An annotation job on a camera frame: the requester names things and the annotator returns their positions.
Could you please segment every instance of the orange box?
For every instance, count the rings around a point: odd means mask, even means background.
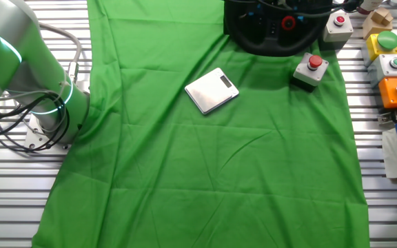
[[[384,107],[397,108],[397,76],[385,77],[379,82],[380,95],[383,98]]]

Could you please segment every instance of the metal bracket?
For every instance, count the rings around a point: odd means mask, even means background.
[[[378,124],[381,127],[386,127],[386,128],[394,128],[394,121],[393,121],[393,113],[388,112],[385,114],[380,114],[378,115]]]
[[[29,122],[30,127],[34,130],[31,130],[28,128],[27,130],[27,136],[26,136],[26,142],[24,143],[25,147],[29,148],[35,148],[43,145],[45,142],[48,141],[48,137],[44,135],[42,132],[41,127],[39,127],[37,123],[37,118],[35,116],[30,117],[30,122]],[[68,153],[68,150],[70,149],[71,145],[62,145],[62,144],[56,144],[55,146],[51,147],[50,149],[43,150],[37,153],[31,153],[29,155],[31,156],[41,156],[47,155],[50,156],[51,154],[54,155],[66,155]]]

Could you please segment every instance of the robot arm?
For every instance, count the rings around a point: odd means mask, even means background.
[[[69,144],[80,130],[88,113],[89,96],[79,90],[72,78],[77,64],[70,64],[69,76],[53,57],[41,37],[39,22],[23,0],[0,0],[0,96],[4,91],[22,106],[30,106],[37,99],[50,94],[59,98],[56,105],[50,98],[37,103],[31,109],[43,130],[55,130],[63,134],[60,143]],[[61,108],[68,112],[62,117]],[[56,138],[56,132],[47,133]]]

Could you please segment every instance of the wire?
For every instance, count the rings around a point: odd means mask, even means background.
[[[44,94],[45,92],[54,93],[54,91],[52,91],[52,90],[35,90],[35,91],[32,91],[32,92],[24,92],[24,93],[18,94],[16,96],[5,96],[3,98],[0,98],[0,101],[13,100],[13,99],[17,99],[17,98],[22,97],[22,96],[30,96],[30,95],[33,95],[33,94]]]
[[[49,99],[55,99],[56,98],[56,93],[53,95],[53,94],[47,94],[47,95],[45,95],[45,97],[47,97],[47,98],[49,98]],[[62,99],[59,99],[59,102],[57,103],[55,103],[56,104],[56,106],[57,107],[59,107],[61,104],[63,104],[63,101],[62,101]],[[56,145],[62,138],[63,138],[63,136],[66,134],[66,132],[68,131],[68,128],[69,128],[69,126],[70,126],[70,117],[69,117],[69,115],[68,115],[68,110],[66,109],[66,108],[61,108],[61,111],[58,111],[58,118],[59,119],[61,119],[61,120],[63,120],[65,117],[64,116],[67,116],[67,118],[66,118],[66,120],[67,120],[67,124],[66,124],[66,126],[65,126],[65,129],[64,129],[64,131],[63,131],[63,133],[60,135],[60,137],[58,137],[58,139],[56,140],[56,141],[54,141],[53,143],[51,143],[52,141],[53,141],[53,139],[56,137],[56,135],[59,133],[59,131],[58,131],[58,129],[53,133],[53,135],[50,137],[50,139],[47,141],[47,142],[45,142],[43,145],[41,145],[41,146],[39,146],[39,147],[36,147],[36,148],[30,148],[30,147],[24,147],[24,146],[22,146],[22,145],[20,145],[19,143],[17,143],[16,141],[14,141],[14,140],[12,140],[6,133],[5,133],[5,130],[3,130],[3,128],[2,128],[2,126],[1,126],[1,124],[0,124],[0,134],[2,134],[2,135],[4,135],[10,142],[12,142],[14,145],[16,145],[18,148],[16,148],[16,147],[10,147],[9,145],[7,145],[6,143],[4,143],[1,139],[0,139],[0,143],[4,146],[4,147],[6,147],[6,148],[8,148],[8,149],[11,149],[12,151],[14,151],[14,152],[39,152],[39,151],[43,151],[43,150],[45,150],[45,149],[50,149],[52,146],[54,146],[54,145]]]
[[[21,112],[23,112],[23,111],[25,111],[25,110],[27,110],[27,111],[26,111],[25,113],[23,113],[22,116],[21,116],[21,118],[20,118],[19,120],[17,120],[13,125],[11,125],[11,126],[10,126],[9,128],[7,128],[7,129],[1,131],[1,132],[0,132],[0,135],[5,134],[5,133],[8,133],[10,130],[14,129],[14,128],[27,116],[28,112],[29,112],[30,110],[32,110],[38,103],[40,103],[40,102],[41,102],[43,99],[45,99],[46,97],[47,97],[47,95],[42,96],[42,97],[38,98],[37,100],[33,101],[31,104],[29,104],[29,105],[27,105],[27,106],[25,106],[25,107],[20,108],[19,110],[22,110]]]
[[[61,28],[53,27],[52,25],[48,25],[45,23],[39,23],[39,26],[41,28],[45,28],[46,30],[49,30],[49,31],[52,31],[57,34],[61,34],[65,37],[70,38],[70,40],[72,40],[74,42],[74,44],[76,45],[76,54],[74,55],[72,62],[77,62],[79,60],[79,57],[81,56],[81,53],[82,53],[82,45],[81,45],[81,42],[77,39],[77,37],[75,37],[73,34],[70,34],[69,32],[67,32]]]

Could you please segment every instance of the cardboard box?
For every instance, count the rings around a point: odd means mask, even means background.
[[[367,40],[371,34],[379,34],[382,31],[391,31],[393,29],[393,24],[388,25],[378,24],[374,22],[371,18],[374,16],[375,12],[371,12],[369,16],[365,19],[363,24],[363,36],[364,40]]]
[[[379,8],[375,11],[373,11],[373,15],[371,16],[371,19],[378,23],[381,24],[383,22],[383,19],[390,13],[388,9],[386,8]]]
[[[381,24],[383,25],[389,25],[392,21],[393,21],[393,17],[392,15],[389,13],[384,19],[383,22]]]

